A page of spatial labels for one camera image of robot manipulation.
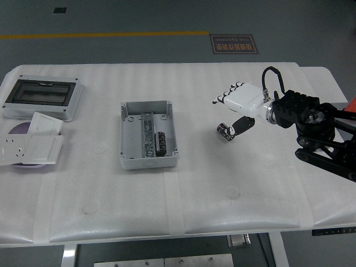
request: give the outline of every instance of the gray plastic box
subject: gray plastic box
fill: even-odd
[[[20,75],[2,108],[6,118],[31,119],[37,111],[71,121],[82,89],[77,78]]]
[[[165,134],[166,153],[159,156]],[[125,170],[177,165],[179,153],[170,101],[121,103],[120,162]]]

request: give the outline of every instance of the white table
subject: white table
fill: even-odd
[[[261,87],[268,66],[286,90],[346,102],[331,73],[296,63],[24,65],[0,87],[4,102],[19,75],[79,78],[83,93],[65,123],[58,162],[0,169],[1,246],[276,232],[356,223],[356,184],[298,160],[296,130],[257,120],[225,142],[219,123],[240,115],[211,101],[237,81]],[[267,87],[279,89],[272,72]],[[170,100],[174,168],[123,170],[120,102]],[[0,116],[5,135],[21,120]]]

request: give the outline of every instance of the robotic arm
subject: robotic arm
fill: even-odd
[[[283,97],[274,92],[274,99],[269,97],[265,85],[265,74],[273,71],[278,75]],[[227,127],[221,123],[217,131],[231,141],[235,136],[247,131],[255,124],[255,118],[282,128],[296,125],[297,142],[302,147],[295,155],[302,161],[340,175],[356,182],[356,128],[343,124],[336,118],[356,120],[356,113],[339,111],[329,103],[320,104],[319,98],[306,96],[292,90],[285,92],[281,73],[274,67],[268,67],[262,74],[263,88],[249,83],[237,82],[228,92],[213,100],[241,115],[242,118]],[[335,128],[353,135],[351,140],[333,141]],[[327,157],[316,154],[321,149]]]

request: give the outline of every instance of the wire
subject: wire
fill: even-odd
[[[268,71],[273,71],[274,73],[277,74],[278,76],[278,81],[279,81],[279,86],[280,86],[280,90],[281,92],[285,95],[285,91],[284,91],[284,84],[283,84],[283,79],[282,79],[282,74],[280,73],[279,70],[277,70],[275,67],[268,67],[266,68],[263,73],[262,73],[262,88],[264,91],[267,91],[267,88],[266,88],[266,83],[265,83],[265,76],[266,76],[266,72]]]
[[[262,248],[262,251],[263,251],[263,255],[264,255],[264,258],[265,258],[266,263],[267,263],[267,266],[270,267],[269,260],[268,260],[268,257],[267,257],[267,253],[266,253],[265,248],[263,247],[263,243],[262,243],[260,234],[257,234],[257,237],[258,237],[258,239],[259,239],[259,241],[260,241],[260,245],[261,245],[261,248]]]

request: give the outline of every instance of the floor marking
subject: floor marking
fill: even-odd
[[[183,36],[183,35],[209,35],[209,32],[208,31],[192,31],[192,32],[187,31],[187,32],[99,32],[99,33],[10,34],[10,35],[0,35],[0,39]]]

